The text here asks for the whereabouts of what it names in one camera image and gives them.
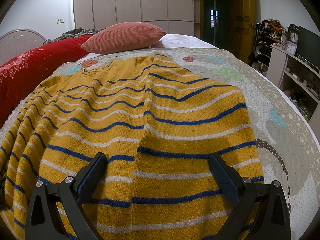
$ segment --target white headboard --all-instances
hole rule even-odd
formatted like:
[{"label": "white headboard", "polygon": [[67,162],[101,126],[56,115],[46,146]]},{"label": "white headboard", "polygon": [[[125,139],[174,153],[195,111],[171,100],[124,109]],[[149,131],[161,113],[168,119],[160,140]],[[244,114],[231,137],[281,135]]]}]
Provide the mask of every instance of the white headboard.
[{"label": "white headboard", "polygon": [[16,29],[0,37],[0,65],[31,49],[43,45],[45,38],[28,29]]}]

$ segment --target yellow striped sweater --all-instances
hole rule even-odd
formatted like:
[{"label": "yellow striped sweater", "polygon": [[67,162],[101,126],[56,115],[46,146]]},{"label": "yellow striped sweater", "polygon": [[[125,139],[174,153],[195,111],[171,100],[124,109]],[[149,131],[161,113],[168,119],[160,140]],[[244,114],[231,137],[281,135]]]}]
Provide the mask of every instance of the yellow striped sweater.
[{"label": "yellow striped sweater", "polygon": [[[108,240],[211,239],[232,209],[208,168],[214,152],[241,176],[263,181],[239,88],[165,55],[117,60],[44,81],[7,133],[1,216],[17,239],[37,180],[60,183],[97,152],[108,167],[83,209]],[[58,210],[77,239],[61,203]],[[249,228],[250,221],[243,235]]]}]

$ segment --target wall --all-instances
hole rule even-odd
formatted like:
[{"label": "wall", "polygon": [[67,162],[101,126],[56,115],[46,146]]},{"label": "wall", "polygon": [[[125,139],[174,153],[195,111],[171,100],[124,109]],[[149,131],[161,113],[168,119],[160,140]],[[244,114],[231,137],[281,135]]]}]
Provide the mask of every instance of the wall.
[{"label": "wall", "polygon": [[[63,18],[64,23],[57,24]],[[16,0],[0,24],[0,36],[18,28],[55,39],[75,28],[72,0]]]},{"label": "wall", "polygon": [[256,23],[266,18],[278,19],[284,27],[295,24],[318,35],[320,32],[299,0],[256,0]]}]

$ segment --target television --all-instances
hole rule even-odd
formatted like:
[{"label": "television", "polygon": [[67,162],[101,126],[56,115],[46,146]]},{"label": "television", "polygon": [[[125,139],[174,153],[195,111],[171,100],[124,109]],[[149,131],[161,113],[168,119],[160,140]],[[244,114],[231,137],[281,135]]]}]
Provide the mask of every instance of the television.
[{"label": "television", "polygon": [[300,26],[298,56],[320,70],[320,36]]}]

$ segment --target plaid blanket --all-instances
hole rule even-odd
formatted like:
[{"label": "plaid blanket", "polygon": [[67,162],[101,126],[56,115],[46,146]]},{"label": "plaid blanket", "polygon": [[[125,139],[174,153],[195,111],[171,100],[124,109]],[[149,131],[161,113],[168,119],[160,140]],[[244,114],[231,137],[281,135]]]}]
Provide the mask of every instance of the plaid blanket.
[{"label": "plaid blanket", "polygon": [[67,32],[63,33],[60,37],[58,37],[54,40],[47,39],[44,41],[43,45],[50,43],[50,42],[53,42],[53,41],[62,41],[64,39],[76,38],[76,37],[89,35],[89,34],[95,35],[98,32],[99,31],[95,30],[95,29],[85,29],[84,30],[84,29],[82,29],[82,27],[80,27],[80,28],[73,29],[71,31],[67,31]]}]

